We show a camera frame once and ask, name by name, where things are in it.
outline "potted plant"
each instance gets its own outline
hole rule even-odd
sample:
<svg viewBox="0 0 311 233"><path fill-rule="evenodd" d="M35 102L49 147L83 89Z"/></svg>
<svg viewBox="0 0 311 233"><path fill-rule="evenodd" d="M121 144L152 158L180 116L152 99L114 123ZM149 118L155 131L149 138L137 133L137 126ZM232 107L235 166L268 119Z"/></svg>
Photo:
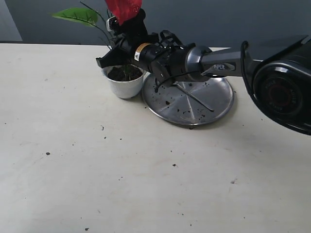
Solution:
<svg viewBox="0 0 311 233"><path fill-rule="evenodd" d="M114 43L114 36L107 30L104 30L98 25L99 18L106 25L106 19L98 12L80 2L84 7L73 7L60 12L52 14L55 18L69 20L72 22L81 23L85 26L94 27L100 30L105 39L104 44L111 50ZM107 17L113 17L112 13L107 9ZM134 65L112 66L102 69L102 73L107 77L110 83L112 92L121 99L130 99L136 96L143 85L143 77L145 70Z"/></svg>

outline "table surface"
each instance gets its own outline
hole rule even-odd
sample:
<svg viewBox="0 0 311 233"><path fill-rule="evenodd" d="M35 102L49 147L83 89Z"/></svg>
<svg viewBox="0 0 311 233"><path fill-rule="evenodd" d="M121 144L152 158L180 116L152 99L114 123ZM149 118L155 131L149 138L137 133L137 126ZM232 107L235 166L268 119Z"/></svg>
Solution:
<svg viewBox="0 0 311 233"><path fill-rule="evenodd" d="M167 123L112 94L106 52L0 44L3 232L310 232L308 136L265 117L240 77L220 121Z"/></svg>

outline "metal tray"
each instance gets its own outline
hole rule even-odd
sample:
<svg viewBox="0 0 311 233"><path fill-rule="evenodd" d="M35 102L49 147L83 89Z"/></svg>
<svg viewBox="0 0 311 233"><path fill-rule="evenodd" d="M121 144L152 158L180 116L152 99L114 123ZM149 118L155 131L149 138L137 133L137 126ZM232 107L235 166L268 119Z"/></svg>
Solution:
<svg viewBox="0 0 311 233"><path fill-rule="evenodd" d="M204 83L179 82L199 101L176 86L160 87L155 93L155 77L148 75L142 88L142 97L148 108L158 117L178 125L209 124L225 116L234 102L231 85L225 78L212 78Z"/></svg>

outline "red cloth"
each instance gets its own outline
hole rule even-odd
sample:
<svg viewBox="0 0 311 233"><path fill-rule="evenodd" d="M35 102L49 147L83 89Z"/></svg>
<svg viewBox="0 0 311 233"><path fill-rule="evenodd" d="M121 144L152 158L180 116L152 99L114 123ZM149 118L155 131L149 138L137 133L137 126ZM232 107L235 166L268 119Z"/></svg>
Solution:
<svg viewBox="0 0 311 233"><path fill-rule="evenodd" d="M105 0L109 11L113 13L121 25L134 18L141 8L142 0Z"/></svg>

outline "green leaf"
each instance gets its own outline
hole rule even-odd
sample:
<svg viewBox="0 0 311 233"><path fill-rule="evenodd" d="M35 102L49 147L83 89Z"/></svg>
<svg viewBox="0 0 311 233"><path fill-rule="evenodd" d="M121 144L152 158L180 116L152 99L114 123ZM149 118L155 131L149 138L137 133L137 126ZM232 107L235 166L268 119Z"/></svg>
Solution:
<svg viewBox="0 0 311 233"><path fill-rule="evenodd" d="M96 24L98 17L97 13L88 8L69 8L57 13L52 14L54 18L61 18L64 20L82 23L89 27L94 27Z"/></svg>

